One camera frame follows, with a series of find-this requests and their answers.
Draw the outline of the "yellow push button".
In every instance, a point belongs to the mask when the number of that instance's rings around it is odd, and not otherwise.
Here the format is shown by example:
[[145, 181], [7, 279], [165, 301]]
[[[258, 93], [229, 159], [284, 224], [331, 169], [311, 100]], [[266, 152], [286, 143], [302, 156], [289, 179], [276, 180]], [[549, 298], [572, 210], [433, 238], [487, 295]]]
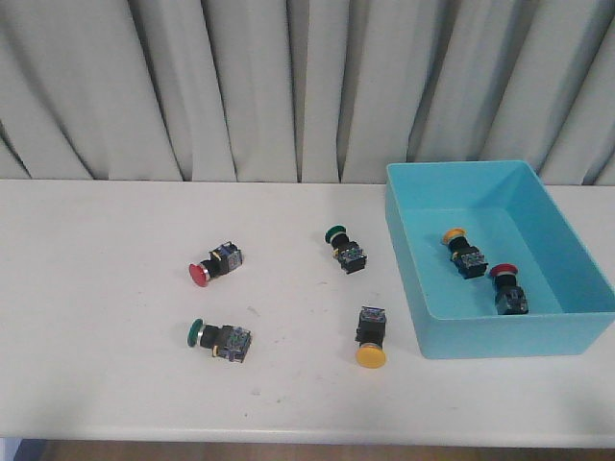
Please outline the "yellow push button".
[[482, 277], [488, 267], [483, 252], [476, 246], [471, 245], [466, 238], [466, 230], [452, 228], [447, 230], [442, 243], [450, 252], [450, 261], [464, 279]]
[[378, 369], [386, 363], [383, 340], [386, 330], [385, 310], [363, 306], [359, 311], [355, 341], [357, 363], [369, 369]]

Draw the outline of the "red push button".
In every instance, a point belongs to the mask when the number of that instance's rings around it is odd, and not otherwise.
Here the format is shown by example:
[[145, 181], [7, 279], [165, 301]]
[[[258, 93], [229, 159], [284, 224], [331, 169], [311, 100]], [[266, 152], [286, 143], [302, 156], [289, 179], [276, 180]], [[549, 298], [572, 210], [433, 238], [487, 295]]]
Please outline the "red push button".
[[241, 250], [231, 241], [225, 242], [209, 252], [209, 258], [188, 265], [193, 282], [205, 287], [212, 279], [228, 275], [243, 264]]
[[529, 304], [524, 289], [518, 284], [518, 268], [501, 263], [491, 268], [489, 275], [496, 290], [495, 306], [499, 315], [525, 315]]

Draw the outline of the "blue plastic box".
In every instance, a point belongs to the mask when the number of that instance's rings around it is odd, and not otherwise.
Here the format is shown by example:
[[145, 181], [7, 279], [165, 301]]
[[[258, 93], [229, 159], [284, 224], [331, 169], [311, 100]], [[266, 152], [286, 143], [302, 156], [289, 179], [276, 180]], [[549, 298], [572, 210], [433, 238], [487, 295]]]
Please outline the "blue plastic box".
[[[613, 323], [611, 284], [527, 163], [393, 163], [387, 178], [386, 221], [423, 356], [581, 354]], [[518, 268], [526, 314], [499, 313], [493, 280], [458, 272], [442, 242], [452, 228], [490, 265]]]

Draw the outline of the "green push button upper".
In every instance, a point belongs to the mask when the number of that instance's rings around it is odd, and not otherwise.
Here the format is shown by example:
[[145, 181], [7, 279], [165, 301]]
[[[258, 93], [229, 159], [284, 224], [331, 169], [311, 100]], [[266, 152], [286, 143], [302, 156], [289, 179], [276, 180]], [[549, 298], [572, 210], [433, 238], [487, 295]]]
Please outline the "green push button upper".
[[324, 239], [332, 247], [332, 257], [347, 275], [365, 268], [367, 255], [356, 241], [350, 239], [344, 226], [332, 226], [326, 231]]

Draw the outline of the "green push button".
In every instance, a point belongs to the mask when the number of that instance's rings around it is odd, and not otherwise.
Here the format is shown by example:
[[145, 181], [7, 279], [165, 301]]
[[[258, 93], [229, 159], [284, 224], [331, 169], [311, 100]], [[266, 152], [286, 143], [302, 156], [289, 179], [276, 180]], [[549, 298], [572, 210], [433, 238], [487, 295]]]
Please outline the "green push button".
[[201, 318], [193, 321], [186, 337], [190, 348], [210, 350], [213, 357], [237, 363], [245, 360], [252, 340], [253, 335], [249, 329], [230, 325], [218, 327], [207, 324]]
[[344, 226], [332, 226], [326, 231], [324, 239], [332, 247], [332, 257], [347, 275], [365, 268], [367, 255], [356, 241], [350, 239]]

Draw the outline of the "green push button lower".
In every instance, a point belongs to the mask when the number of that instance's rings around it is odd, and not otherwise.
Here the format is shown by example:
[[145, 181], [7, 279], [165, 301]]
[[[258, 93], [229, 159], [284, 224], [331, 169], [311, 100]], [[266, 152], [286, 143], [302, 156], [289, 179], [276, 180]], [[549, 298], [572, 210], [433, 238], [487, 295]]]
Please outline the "green push button lower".
[[193, 321], [186, 337], [190, 348], [210, 350], [213, 357], [237, 363], [245, 360], [252, 340], [253, 335], [249, 329], [230, 325], [218, 327], [207, 324], [201, 318]]

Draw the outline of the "grey pleated curtain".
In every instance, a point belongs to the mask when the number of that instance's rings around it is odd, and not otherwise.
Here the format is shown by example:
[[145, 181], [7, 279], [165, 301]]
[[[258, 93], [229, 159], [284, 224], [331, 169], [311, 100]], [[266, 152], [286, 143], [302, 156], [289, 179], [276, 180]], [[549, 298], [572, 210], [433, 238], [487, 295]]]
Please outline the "grey pleated curtain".
[[5, 179], [614, 182], [610, 1], [5, 1]]

